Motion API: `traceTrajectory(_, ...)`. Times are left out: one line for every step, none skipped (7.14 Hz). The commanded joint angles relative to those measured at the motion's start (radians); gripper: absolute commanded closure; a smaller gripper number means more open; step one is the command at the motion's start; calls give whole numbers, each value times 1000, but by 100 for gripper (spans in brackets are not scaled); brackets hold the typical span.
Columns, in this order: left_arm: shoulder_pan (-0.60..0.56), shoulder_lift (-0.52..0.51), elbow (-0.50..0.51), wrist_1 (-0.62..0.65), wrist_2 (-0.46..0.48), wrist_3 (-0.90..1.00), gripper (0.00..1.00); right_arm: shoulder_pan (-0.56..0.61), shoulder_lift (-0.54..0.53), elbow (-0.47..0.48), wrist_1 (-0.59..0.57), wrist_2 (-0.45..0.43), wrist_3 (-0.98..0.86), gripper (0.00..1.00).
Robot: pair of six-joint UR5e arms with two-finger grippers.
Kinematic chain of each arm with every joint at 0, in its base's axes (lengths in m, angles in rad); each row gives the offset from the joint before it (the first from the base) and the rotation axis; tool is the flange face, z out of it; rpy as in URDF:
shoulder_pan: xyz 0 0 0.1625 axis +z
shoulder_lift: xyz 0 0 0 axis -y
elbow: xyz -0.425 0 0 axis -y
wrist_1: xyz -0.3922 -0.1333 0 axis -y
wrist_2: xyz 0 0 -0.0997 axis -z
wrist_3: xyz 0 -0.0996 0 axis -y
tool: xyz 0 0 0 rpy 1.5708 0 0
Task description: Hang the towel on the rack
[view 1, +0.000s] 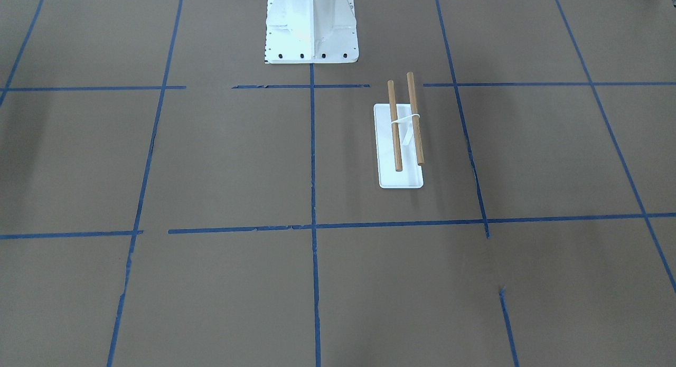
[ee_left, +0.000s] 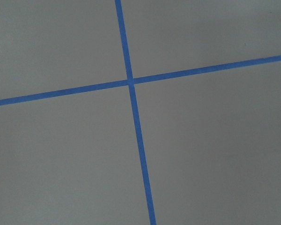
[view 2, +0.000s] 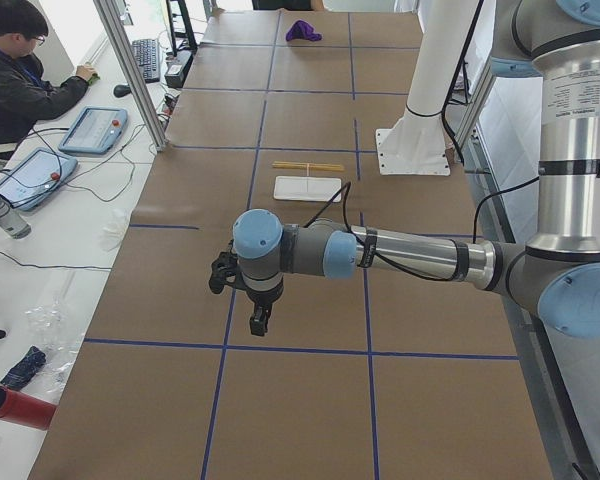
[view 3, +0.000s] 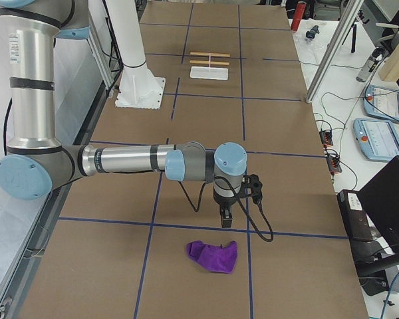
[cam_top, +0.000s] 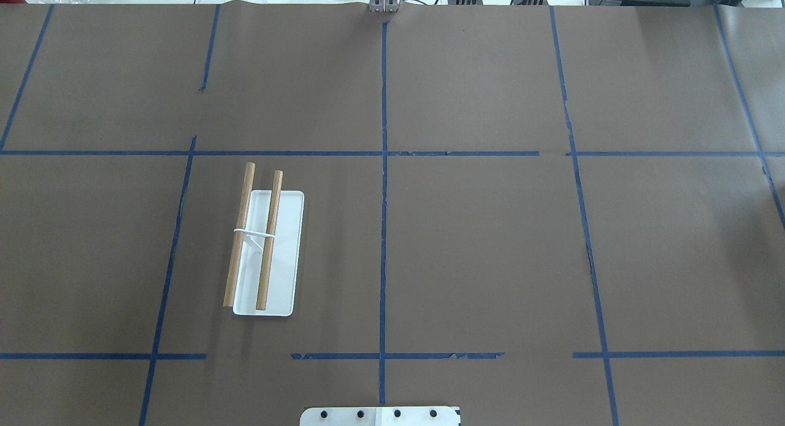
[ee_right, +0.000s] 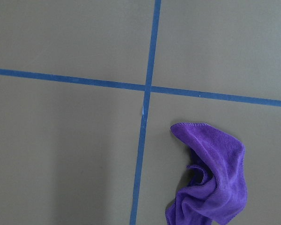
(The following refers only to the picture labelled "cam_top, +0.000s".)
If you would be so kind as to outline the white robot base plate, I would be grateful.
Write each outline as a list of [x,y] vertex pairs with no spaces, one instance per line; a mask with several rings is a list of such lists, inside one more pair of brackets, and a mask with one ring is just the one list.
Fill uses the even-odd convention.
[[306,409],[300,425],[461,425],[459,407],[367,406]]

